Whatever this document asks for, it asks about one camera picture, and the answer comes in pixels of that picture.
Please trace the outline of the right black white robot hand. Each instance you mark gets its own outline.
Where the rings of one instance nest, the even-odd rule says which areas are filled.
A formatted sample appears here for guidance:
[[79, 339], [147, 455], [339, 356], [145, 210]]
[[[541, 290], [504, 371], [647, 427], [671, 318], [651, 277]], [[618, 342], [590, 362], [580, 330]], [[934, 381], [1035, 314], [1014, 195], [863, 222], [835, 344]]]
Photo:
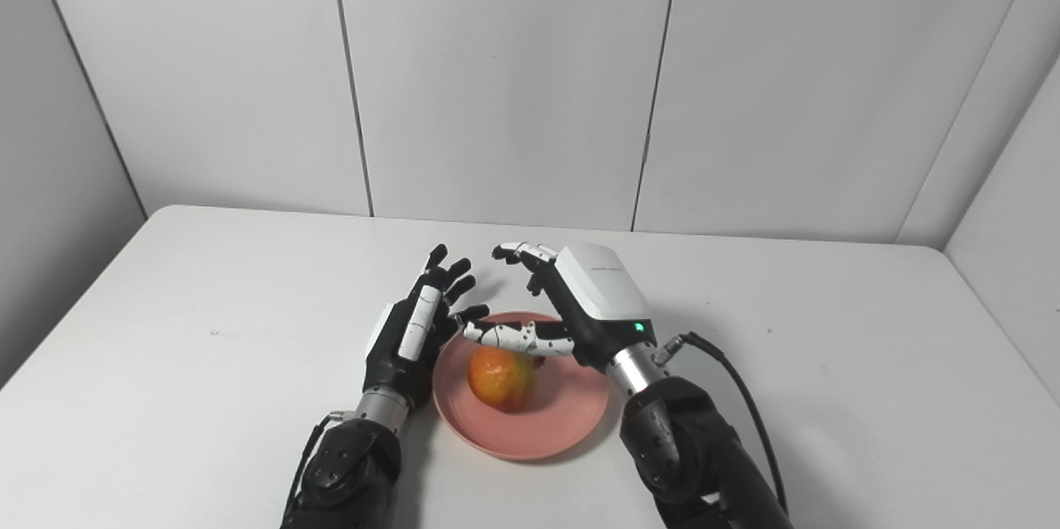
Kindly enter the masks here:
[[650, 307], [614, 250], [598, 243], [559, 251], [540, 243], [501, 243], [493, 257], [525, 266], [531, 274], [528, 290], [545, 294], [560, 320], [467, 322], [463, 337], [532, 356], [572, 356], [583, 367], [624, 380], [633, 391], [665, 377], [652, 362], [658, 340]]

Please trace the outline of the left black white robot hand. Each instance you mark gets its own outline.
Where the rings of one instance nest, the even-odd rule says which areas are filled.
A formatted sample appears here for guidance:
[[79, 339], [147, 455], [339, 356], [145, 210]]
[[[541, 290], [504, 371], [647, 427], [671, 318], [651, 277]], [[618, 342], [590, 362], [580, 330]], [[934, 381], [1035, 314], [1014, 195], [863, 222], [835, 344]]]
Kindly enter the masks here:
[[398, 396], [409, 411], [424, 405], [441, 348], [469, 322], [489, 315], [485, 304], [453, 308], [476, 279], [467, 257], [446, 265], [447, 254], [445, 243], [436, 245], [409, 294], [383, 311], [366, 356], [364, 393]]

